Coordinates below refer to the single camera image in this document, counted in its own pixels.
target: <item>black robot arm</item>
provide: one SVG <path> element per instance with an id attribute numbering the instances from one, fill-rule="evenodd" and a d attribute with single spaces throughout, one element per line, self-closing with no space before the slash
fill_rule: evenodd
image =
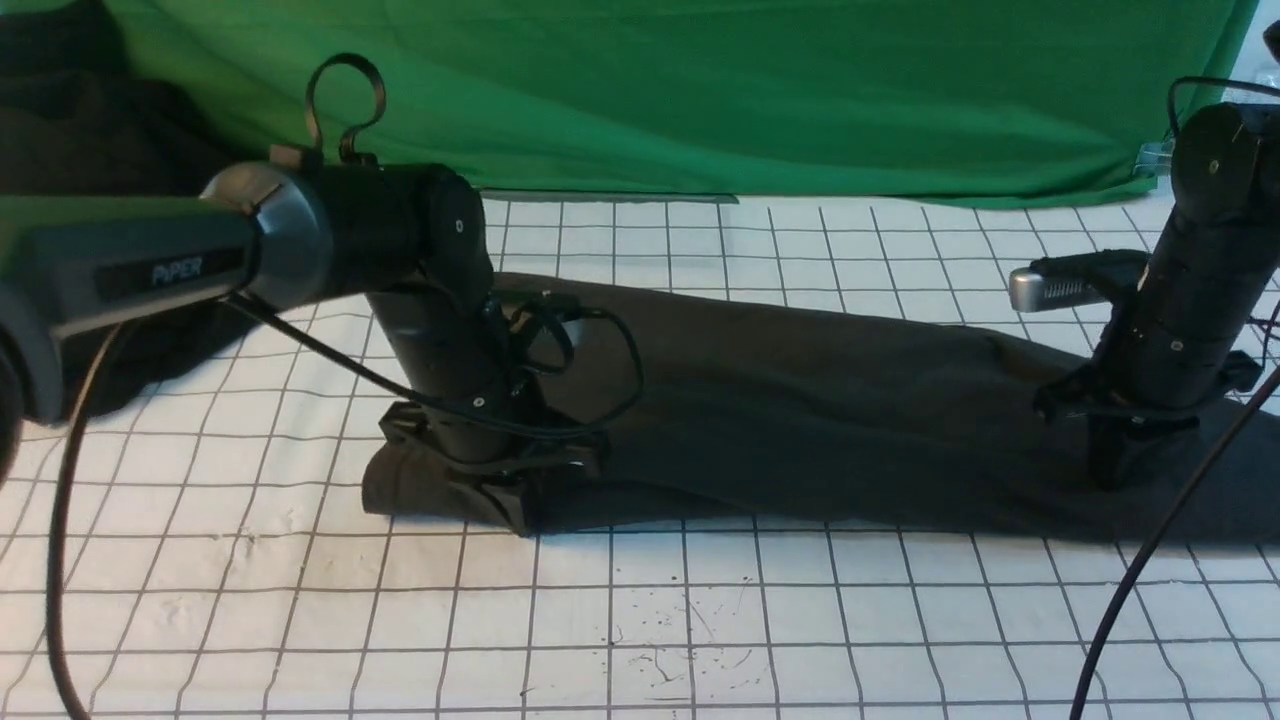
<path id="1" fill-rule="evenodd" d="M 1112 304 L 1092 359 L 1034 400 L 1047 420 L 1088 418 L 1105 487 L 1134 442 L 1194 429 L 1262 374 L 1233 346 L 1280 265 L 1280 106 L 1197 111 L 1178 128 L 1170 173 L 1175 202 L 1151 254 L 1046 258 L 1010 277 L 1019 311 Z"/>

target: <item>grid line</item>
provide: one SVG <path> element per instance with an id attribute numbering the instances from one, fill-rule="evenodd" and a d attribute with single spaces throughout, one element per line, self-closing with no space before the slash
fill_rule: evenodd
<path id="1" fill-rule="evenodd" d="M 979 325 L 1074 352 L 1092 347 L 1101 315 L 1015 314 L 1007 270 L 1068 251 L 1149 250 L 1158 232 L 1142 229 L 1153 224 L 1143 213 L 879 199 L 485 204 L 486 246 L 508 272 Z M 402 374 L 364 299 L 285 318 Z M 1260 340 L 1251 332 L 1240 346 L 1256 355 Z M 189 717 L 593 711 L 699 720 L 804 708 L 1042 717 L 1065 712 L 1084 632 L 1126 562 L 1110 543 L 777 518 L 607 527 L 563 542 L 462 521 L 370 519 L 358 507 L 361 474 L 390 401 L 255 331 L 91 425 L 96 450 L 87 446 L 77 482 L 67 598 L 78 624 L 69 657 L 96 716 L 159 715 L 163 701 Z M 5 717 L 59 716 L 33 670 L 45 653 L 44 530 L 32 520 L 47 509 L 60 443 L 47 433 L 26 442 L 0 493 L 0 624 L 20 629 L 0 637 Z M 1185 561 L 1161 560 L 1176 592 L 1152 573 L 1121 614 L 1108 652 L 1148 660 L 1103 662 L 1091 705 L 1108 719 L 1139 705 L 1179 714 L 1280 702 L 1266 697 L 1280 678 L 1267 651 L 1280 644 L 1280 623 L 1258 610 L 1280 600 L 1272 559 L 1262 547 L 1187 550 Z M 95 560 L 102 556 L 108 568 Z M 168 596 L 204 598 L 186 619 L 159 619 L 191 647 L 134 642 L 136 632 L 156 637 L 160 625 L 150 623 Z M 663 614 L 669 620 L 658 621 Z M 641 652 L 643 662 L 663 662 L 667 680 L 687 675 L 687 685 L 672 693 L 676 685 L 646 679 Z M 1213 682 L 1199 671 L 1229 652 L 1231 666 L 1212 669 Z M 901 661 L 892 674 L 878 666 L 886 657 Z M 996 664 L 986 679 L 970 667 L 983 659 Z M 581 667 L 591 679 L 573 679 Z M 531 694 L 534 684 L 543 692 Z M 1275 720 L 1275 708 L 1265 711 Z"/>

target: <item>table surface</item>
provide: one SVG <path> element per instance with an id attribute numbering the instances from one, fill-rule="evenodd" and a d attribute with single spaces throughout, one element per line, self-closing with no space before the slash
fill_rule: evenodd
<path id="1" fill-rule="evenodd" d="M 968 323 L 1082 354 L 1105 307 L 1019 316 L 1004 277 L 1046 252 L 1144 247 L 1169 211 L 486 205 L 504 270 Z M 1277 300 L 1280 283 L 1260 309 Z M 403 379 L 362 299 L 288 319 Z M 1239 346 L 1262 351 L 1252 329 Z M 92 425 L 65 634 L 96 716 L 1060 719 L 1134 552 L 767 518 L 538 539 L 390 521 L 360 503 L 389 401 L 260 329 Z M 0 492 L 4 717 L 61 715 L 41 638 L 60 445 L 28 428 Z M 1087 716 L 1280 716 L 1277 571 L 1274 548 L 1161 551 Z"/>

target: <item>green screen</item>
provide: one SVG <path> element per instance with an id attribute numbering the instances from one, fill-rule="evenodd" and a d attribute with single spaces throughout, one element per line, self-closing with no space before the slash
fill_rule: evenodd
<path id="1" fill-rule="evenodd" d="M 9 0 L 9 6 L 46 0 Z M 360 53 L 361 150 L 489 188 L 1089 204 L 1165 92 L 1226 74 L 1257 0 L 108 0 L 133 61 L 256 152 L 307 140 L 311 70 Z M 1215 100 L 1188 94 L 1184 105 Z M 320 86 L 326 137 L 367 86 Z"/>

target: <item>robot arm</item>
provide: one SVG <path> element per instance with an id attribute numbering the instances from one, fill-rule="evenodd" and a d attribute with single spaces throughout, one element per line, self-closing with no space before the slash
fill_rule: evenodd
<path id="1" fill-rule="evenodd" d="M 68 336 L 233 293 L 284 311 L 425 283 L 430 268 L 474 314 L 493 278 L 483 227 L 479 195 L 438 165 L 301 174 L 252 163 L 200 199 L 6 197 L 0 329 L 26 379 L 24 414 L 58 418 Z"/>
<path id="2" fill-rule="evenodd" d="M 1089 419 L 1102 487 L 1132 442 L 1196 428 L 1206 406 L 1262 374 L 1233 346 L 1280 265 L 1280 108 L 1199 110 L 1178 135 L 1170 172 L 1175 202 L 1151 254 L 1046 258 L 1009 282 L 1021 313 L 1112 305 L 1089 363 L 1034 402 L 1047 420 Z"/>

